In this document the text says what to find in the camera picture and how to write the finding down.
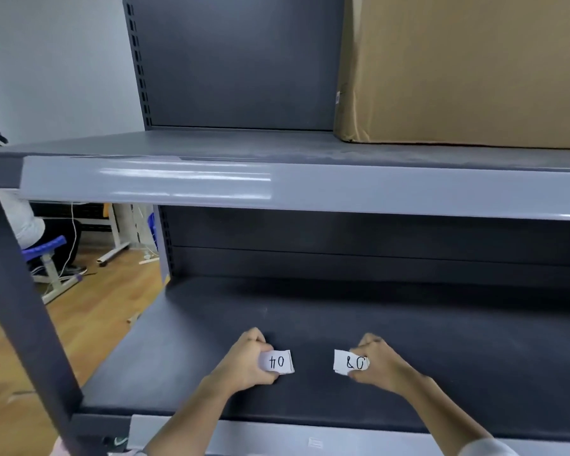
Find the person's right hand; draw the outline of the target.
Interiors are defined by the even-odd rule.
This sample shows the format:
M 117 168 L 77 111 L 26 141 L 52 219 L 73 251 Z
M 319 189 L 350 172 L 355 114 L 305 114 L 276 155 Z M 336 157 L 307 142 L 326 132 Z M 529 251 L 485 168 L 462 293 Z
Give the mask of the person's right hand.
M 425 386 L 432 379 L 415 370 L 384 339 L 366 333 L 351 353 L 369 361 L 366 370 L 352 370 L 348 376 L 358 383 L 376 386 L 380 389 L 407 398 L 409 394 Z

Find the person's left hand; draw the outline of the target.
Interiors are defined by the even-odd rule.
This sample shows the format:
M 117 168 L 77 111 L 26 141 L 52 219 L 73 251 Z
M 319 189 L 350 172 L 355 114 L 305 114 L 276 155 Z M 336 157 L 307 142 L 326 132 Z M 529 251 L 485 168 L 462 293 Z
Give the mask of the person's left hand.
M 218 389 L 227 396 L 232 396 L 239 391 L 244 391 L 255 386 L 241 385 L 241 353 L 243 349 L 243 339 L 247 331 L 242 333 L 241 337 L 232 345 L 228 353 L 210 373 L 210 379 L 216 383 Z

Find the white paper slip with writing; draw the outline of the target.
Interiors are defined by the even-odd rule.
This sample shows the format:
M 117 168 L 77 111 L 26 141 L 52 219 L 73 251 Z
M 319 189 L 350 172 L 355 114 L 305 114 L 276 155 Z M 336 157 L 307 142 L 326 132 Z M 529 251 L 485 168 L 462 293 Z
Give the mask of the white paper slip with writing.
M 274 372 L 279 375 L 295 373 L 290 350 L 260 352 L 258 366 L 263 371 Z
M 351 371 L 365 371 L 370 360 L 353 352 L 334 350 L 333 370 L 336 374 L 348 376 Z

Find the person's right forearm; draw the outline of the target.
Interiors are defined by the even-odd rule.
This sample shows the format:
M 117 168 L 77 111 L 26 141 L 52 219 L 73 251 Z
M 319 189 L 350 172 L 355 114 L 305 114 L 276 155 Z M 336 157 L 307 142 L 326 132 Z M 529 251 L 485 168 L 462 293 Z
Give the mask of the person's right forearm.
M 469 444 L 492 438 L 431 377 L 405 372 L 393 383 L 393 391 L 413 407 L 444 456 L 460 456 Z

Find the person's left forearm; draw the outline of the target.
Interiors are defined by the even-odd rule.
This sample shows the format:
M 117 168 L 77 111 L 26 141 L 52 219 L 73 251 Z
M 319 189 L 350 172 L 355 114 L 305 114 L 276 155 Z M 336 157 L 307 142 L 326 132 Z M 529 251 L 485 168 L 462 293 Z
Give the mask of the person's left forearm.
M 152 437 L 147 456 L 205 456 L 223 409 L 232 396 L 231 382 L 208 375 L 189 400 Z

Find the grey metal shelving rack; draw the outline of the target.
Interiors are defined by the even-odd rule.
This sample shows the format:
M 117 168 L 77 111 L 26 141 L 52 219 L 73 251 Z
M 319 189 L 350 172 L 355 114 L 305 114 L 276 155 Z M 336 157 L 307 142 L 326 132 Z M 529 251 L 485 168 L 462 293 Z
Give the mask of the grey metal shelving rack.
M 570 143 L 348 143 L 347 0 L 121 0 L 144 130 L 0 148 L 30 200 L 155 206 L 170 282 L 84 386 L 0 211 L 0 324 L 71 456 L 142 447 L 258 327 L 295 372 L 208 454 L 437 454 L 332 371 L 381 332 L 521 456 L 570 456 Z

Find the blue and white chair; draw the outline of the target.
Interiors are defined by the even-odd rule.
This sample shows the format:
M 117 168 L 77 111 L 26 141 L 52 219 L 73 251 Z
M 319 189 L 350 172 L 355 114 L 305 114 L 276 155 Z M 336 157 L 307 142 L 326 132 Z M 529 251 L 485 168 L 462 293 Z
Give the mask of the blue and white chair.
M 39 275 L 37 272 L 32 272 L 31 275 L 35 283 L 46 285 L 46 291 L 42 295 L 44 305 L 48 305 L 53 302 L 54 299 L 58 298 L 83 280 L 83 276 L 80 273 L 76 273 L 72 276 L 62 276 L 54 265 L 52 258 L 54 251 L 58 247 L 66 245 L 66 243 L 65 237 L 59 236 L 44 244 L 22 250 L 24 261 L 29 262 L 36 258 L 39 258 L 42 261 L 42 267 L 44 268 L 46 275 Z

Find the large brown cardboard box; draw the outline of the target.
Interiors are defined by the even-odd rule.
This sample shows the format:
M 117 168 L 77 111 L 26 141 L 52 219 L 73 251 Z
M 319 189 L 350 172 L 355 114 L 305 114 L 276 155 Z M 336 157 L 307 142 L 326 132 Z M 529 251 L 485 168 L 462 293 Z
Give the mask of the large brown cardboard box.
M 345 0 L 334 132 L 570 149 L 570 0 Z

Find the white desk leg frame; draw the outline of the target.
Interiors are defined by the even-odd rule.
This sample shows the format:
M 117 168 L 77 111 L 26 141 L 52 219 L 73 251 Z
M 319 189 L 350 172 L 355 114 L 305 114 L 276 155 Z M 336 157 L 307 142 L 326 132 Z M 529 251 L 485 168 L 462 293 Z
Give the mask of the white desk leg frame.
M 97 221 L 97 224 L 110 227 L 110 231 L 114 242 L 114 246 L 110 251 L 106 252 L 104 255 L 97 258 L 97 264 L 99 265 L 99 267 L 104 268 L 117 256 L 119 256 L 122 252 L 128 250 L 130 242 L 122 241 L 120 237 L 120 230 L 118 228 L 118 223 L 113 204 L 111 203 L 103 204 L 102 219 L 99 219 Z

